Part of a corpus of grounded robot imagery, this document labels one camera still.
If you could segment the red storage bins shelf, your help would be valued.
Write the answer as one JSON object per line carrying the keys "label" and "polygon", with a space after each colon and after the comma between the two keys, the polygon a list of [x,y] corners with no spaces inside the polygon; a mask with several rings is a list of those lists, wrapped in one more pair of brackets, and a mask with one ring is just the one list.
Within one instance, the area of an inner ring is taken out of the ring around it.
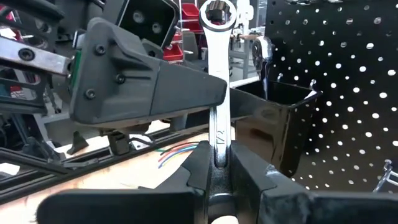
{"label": "red storage bins shelf", "polygon": [[164,50],[164,59],[182,63],[201,59],[200,39],[203,29],[198,20],[199,0],[175,0],[179,17],[171,44]]}

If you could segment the silver half-inch combination wrench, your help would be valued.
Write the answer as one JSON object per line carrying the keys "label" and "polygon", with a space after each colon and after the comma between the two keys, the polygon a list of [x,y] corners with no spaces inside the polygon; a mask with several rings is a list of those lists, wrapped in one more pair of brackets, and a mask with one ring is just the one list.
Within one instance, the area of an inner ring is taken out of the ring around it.
{"label": "silver half-inch combination wrench", "polygon": [[[229,0],[206,0],[200,8],[200,22],[208,47],[208,73],[229,84],[229,39],[237,12]],[[234,215],[229,179],[231,147],[230,90],[224,91],[222,104],[210,109],[209,142],[212,147],[208,219]]]}

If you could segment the black metal pegboard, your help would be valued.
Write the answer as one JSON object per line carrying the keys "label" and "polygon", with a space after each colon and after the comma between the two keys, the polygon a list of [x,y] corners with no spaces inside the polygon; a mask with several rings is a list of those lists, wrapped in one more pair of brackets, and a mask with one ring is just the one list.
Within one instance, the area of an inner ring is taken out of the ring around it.
{"label": "black metal pegboard", "polygon": [[398,160],[398,0],[269,0],[269,77],[321,91],[293,180],[370,192]]}

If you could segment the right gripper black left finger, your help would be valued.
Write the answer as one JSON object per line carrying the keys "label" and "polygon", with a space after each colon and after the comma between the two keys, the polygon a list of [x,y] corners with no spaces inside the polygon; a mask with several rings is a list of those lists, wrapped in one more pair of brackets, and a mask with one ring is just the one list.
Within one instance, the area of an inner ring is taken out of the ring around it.
{"label": "right gripper black left finger", "polygon": [[207,224],[210,145],[202,141],[155,189],[64,190],[43,200],[38,224]]}

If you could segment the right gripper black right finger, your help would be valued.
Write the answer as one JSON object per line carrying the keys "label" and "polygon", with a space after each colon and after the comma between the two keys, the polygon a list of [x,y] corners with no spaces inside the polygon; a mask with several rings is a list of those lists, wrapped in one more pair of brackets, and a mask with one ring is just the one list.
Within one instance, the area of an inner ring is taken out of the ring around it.
{"label": "right gripper black right finger", "polygon": [[239,224],[398,224],[398,196],[309,191],[246,146],[230,150]]}

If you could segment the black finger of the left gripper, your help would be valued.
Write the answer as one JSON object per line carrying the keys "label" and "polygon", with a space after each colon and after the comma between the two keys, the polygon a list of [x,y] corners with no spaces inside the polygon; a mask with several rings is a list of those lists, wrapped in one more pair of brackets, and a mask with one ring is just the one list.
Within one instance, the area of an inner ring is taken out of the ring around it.
{"label": "black finger of the left gripper", "polygon": [[170,120],[172,131],[200,131],[208,127],[210,110],[184,114]]}
{"label": "black finger of the left gripper", "polygon": [[70,102],[71,120],[123,129],[220,105],[227,83],[151,56],[159,48],[100,18],[89,21]]}

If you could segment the black pegboard bin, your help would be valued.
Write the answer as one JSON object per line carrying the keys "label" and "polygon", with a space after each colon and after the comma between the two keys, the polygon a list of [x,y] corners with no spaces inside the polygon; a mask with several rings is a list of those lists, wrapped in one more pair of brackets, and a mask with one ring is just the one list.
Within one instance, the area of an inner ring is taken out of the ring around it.
{"label": "black pegboard bin", "polygon": [[299,166],[320,91],[256,81],[230,90],[236,140],[287,177]]}

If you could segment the silver pegboard tool rail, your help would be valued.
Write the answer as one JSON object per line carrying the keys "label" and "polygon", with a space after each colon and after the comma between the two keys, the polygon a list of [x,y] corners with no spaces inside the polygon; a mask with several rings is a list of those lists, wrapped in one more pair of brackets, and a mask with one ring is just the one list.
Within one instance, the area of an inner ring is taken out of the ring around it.
{"label": "silver pegboard tool rail", "polygon": [[344,0],[284,0],[284,1],[288,4],[308,6],[311,4],[323,4],[323,3],[335,4],[335,3],[341,3]]}

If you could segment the black aluminium table frame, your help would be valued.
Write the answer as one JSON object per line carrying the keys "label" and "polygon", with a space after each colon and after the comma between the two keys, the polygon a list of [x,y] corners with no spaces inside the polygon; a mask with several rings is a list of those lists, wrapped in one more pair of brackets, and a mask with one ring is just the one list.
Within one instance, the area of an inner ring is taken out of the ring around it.
{"label": "black aluminium table frame", "polygon": [[28,169],[22,174],[0,179],[0,205],[204,132],[205,129],[200,128],[173,133],[169,128],[165,128],[150,133],[149,136],[155,138],[155,144],[143,149],[131,148],[129,152],[116,155],[109,146],[106,146],[62,161],[42,159],[0,147],[0,162]]}

